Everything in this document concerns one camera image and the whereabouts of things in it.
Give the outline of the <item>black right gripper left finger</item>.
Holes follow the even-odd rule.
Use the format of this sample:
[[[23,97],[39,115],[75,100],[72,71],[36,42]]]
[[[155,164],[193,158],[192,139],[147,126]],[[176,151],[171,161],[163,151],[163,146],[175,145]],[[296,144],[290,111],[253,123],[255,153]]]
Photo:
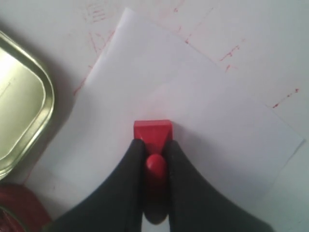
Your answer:
[[[85,200],[42,228],[44,232],[140,232],[146,148],[132,140],[109,177]]]

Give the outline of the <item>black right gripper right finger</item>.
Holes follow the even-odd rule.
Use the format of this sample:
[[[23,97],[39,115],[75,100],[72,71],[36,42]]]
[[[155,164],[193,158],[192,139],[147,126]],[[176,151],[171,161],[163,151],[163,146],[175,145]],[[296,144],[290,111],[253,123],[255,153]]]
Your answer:
[[[218,192],[193,166],[180,145],[164,147],[169,169],[172,232],[271,232],[272,227]]]

